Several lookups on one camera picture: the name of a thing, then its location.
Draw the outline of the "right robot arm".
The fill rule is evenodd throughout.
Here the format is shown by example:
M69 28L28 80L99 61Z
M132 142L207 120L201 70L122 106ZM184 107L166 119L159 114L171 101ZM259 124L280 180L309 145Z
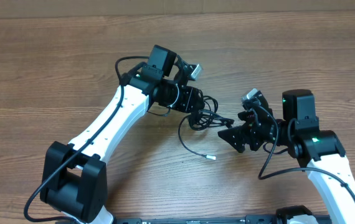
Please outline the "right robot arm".
M283 118L276 119L262 92L256 88L242 98L241 126L220 131L218 136L237 152L246 147L259 150L272 144L258 179L290 172L304 172L316 187L333 223L355 223L355 180L346 150L336 133L320 130L315 97L310 90L288 90L282 94ZM275 148L284 146L299 166L265 174Z

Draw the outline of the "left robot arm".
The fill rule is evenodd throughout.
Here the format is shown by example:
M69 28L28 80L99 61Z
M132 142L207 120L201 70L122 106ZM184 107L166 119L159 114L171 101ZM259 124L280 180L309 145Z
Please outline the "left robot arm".
M138 60L126 73L118 73L113 99L85 131L68 144L55 141L48 148L35 194L63 213L55 221L113 223L105 207L107 162L124 135L153 103L182 113L203 108L199 90L187 84L201 74L199 64L159 45Z

